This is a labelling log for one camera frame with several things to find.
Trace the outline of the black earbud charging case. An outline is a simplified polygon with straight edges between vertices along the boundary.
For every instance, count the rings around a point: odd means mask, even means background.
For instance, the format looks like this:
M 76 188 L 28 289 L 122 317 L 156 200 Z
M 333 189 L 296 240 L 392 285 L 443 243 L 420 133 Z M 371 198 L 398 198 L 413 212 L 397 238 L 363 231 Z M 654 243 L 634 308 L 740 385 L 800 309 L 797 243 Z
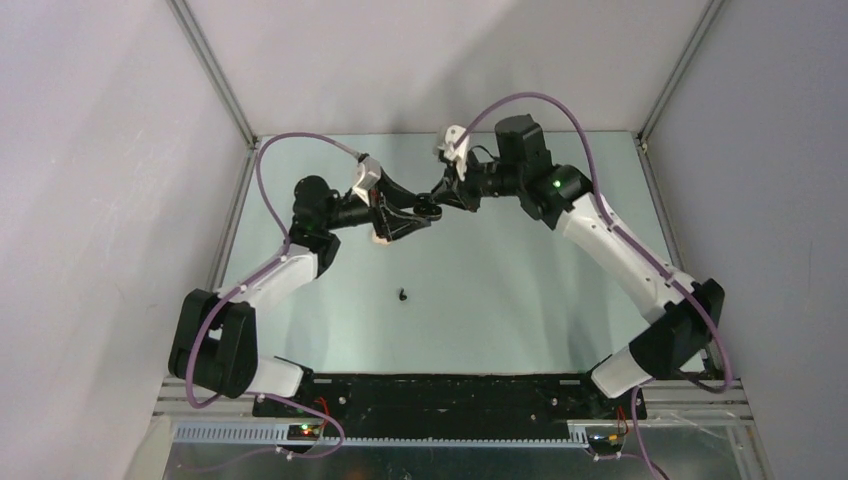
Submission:
M 440 205 L 426 199 L 419 199 L 413 206 L 413 213 L 429 222 L 435 222 L 443 217 L 443 209 Z

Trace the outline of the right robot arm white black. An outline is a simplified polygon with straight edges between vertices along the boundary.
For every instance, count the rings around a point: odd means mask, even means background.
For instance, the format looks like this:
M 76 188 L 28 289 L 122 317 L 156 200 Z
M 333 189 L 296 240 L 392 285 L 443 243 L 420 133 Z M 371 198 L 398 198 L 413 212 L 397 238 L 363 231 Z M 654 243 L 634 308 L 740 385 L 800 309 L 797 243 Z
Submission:
M 623 394 L 678 372 L 712 341 L 724 290 L 658 258 L 586 175 L 554 163 L 531 115 L 499 121 L 495 136 L 497 155 L 479 162 L 467 129 L 444 128 L 434 152 L 446 169 L 431 197 L 472 212 L 484 198 L 516 197 L 529 217 L 579 246 L 616 280 L 648 327 L 590 370 L 592 383 L 583 388 L 581 402 L 591 416 L 606 418 L 620 407 Z

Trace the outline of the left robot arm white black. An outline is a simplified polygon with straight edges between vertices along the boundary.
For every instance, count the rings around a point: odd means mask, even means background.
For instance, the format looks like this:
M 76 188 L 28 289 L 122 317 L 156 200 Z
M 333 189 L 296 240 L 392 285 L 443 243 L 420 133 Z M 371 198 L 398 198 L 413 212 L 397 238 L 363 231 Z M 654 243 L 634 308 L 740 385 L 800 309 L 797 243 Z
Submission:
M 308 414 L 316 403 L 315 388 L 303 381 L 310 370 L 260 354 L 259 316 L 329 269 L 341 245 L 336 230 L 370 224 L 378 239 L 391 242 L 441 216 L 428 195 L 414 194 L 385 174 L 368 176 L 345 194 L 320 176 L 300 180 L 292 225 L 280 249 L 234 286 L 195 289 L 185 297 L 169 373 L 215 396 L 276 395 L 290 415 Z

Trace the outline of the beige earbud charging case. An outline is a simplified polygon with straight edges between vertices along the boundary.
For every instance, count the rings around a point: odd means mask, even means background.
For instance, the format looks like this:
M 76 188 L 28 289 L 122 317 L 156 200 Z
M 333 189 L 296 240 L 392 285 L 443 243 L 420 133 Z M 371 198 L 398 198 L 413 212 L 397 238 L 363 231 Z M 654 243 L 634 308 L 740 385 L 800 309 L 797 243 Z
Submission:
M 391 240 L 380 237 L 375 231 L 373 231 L 372 234 L 371 234 L 371 241 L 375 245 L 379 245 L 379 246 L 389 246 L 392 243 Z

